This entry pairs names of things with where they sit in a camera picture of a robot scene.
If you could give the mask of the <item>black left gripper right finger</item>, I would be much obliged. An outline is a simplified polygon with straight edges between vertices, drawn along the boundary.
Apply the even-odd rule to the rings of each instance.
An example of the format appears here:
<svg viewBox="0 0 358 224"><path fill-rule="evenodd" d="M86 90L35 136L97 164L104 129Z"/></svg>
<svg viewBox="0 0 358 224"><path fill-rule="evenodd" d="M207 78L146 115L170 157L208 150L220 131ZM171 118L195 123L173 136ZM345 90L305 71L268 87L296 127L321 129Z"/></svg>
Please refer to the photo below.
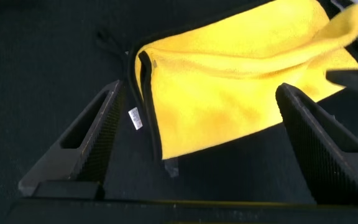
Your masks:
<svg viewBox="0 0 358 224"><path fill-rule="evenodd" d="M358 205L358 138L295 86L281 84L275 98L316 202Z"/></svg>

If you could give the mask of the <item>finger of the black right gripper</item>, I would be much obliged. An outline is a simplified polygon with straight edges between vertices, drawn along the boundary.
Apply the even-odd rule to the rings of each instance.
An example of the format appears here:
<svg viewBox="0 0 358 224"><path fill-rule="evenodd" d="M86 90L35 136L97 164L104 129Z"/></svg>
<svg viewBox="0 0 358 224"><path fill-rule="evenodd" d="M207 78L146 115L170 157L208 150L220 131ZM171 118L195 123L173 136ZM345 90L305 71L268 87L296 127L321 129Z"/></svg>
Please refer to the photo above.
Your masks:
<svg viewBox="0 0 358 224"><path fill-rule="evenodd" d="M358 91L358 70L329 70L326 79L337 85Z"/></svg>

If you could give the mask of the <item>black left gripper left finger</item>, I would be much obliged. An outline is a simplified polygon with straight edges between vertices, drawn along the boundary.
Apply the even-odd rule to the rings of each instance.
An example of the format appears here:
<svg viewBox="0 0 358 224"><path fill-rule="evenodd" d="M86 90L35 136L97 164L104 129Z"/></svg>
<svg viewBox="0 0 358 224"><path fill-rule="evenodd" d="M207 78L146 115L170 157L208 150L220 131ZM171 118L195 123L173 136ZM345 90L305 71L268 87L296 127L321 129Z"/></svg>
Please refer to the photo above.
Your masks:
<svg viewBox="0 0 358 224"><path fill-rule="evenodd" d="M125 94L106 85L18 183L24 196L49 181L104 182Z"/></svg>

